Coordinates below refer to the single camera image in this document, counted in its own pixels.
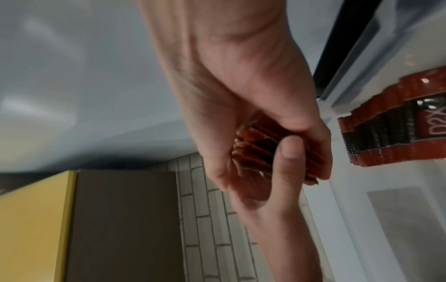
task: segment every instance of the yellow surface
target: yellow surface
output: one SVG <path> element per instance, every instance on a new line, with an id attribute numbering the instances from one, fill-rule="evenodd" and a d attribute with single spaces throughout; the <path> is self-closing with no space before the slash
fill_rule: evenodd
<path id="1" fill-rule="evenodd" d="M 0 282 L 62 282 L 75 176 L 0 196 Z"/>

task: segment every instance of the tiled wall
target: tiled wall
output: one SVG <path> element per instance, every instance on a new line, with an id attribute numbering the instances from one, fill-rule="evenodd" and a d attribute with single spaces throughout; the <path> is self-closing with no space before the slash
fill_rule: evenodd
<path id="1" fill-rule="evenodd" d="M 187 282 L 273 282 L 258 245 L 248 235 L 231 207 L 229 195 L 221 192 L 204 174 L 198 153 L 149 168 L 176 171 L 179 214 Z M 333 274 L 302 192 L 302 213 L 321 258 L 325 281 Z"/>

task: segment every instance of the human hand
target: human hand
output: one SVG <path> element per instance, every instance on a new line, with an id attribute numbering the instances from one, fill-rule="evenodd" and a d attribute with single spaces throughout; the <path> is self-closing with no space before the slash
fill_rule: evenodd
<path id="1" fill-rule="evenodd" d="M 322 122 L 307 63 L 287 22 L 285 0 L 138 0 L 206 174 L 222 190 L 237 180 L 230 152 L 237 128 L 262 110 L 323 157 Z"/>
<path id="2" fill-rule="evenodd" d="M 298 204 L 304 151 L 300 137 L 286 137 L 274 157 L 272 180 L 249 172 L 229 188 L 232 206 L 259 244 L 276 282 L 322 281 L 317 250 Z"/>

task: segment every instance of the fingernail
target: fingernail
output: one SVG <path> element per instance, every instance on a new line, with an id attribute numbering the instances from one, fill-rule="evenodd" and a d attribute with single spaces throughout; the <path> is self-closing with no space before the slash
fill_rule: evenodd
<path id="1" fill-rule="evenodd" d="M 289 160 L 299 159 L 302 155 L 302 139 L 298 136 L 288 136 L 280 144 L 282 156 Z"/>

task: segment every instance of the stack of packets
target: stack of packets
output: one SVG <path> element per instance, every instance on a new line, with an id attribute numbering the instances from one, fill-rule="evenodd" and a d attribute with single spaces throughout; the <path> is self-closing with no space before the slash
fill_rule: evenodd
<path id="1" fill-rule="evenodd" d="M 446 66 L 400 78 L 338 121 L 355 165 L 445 158 Z"/>

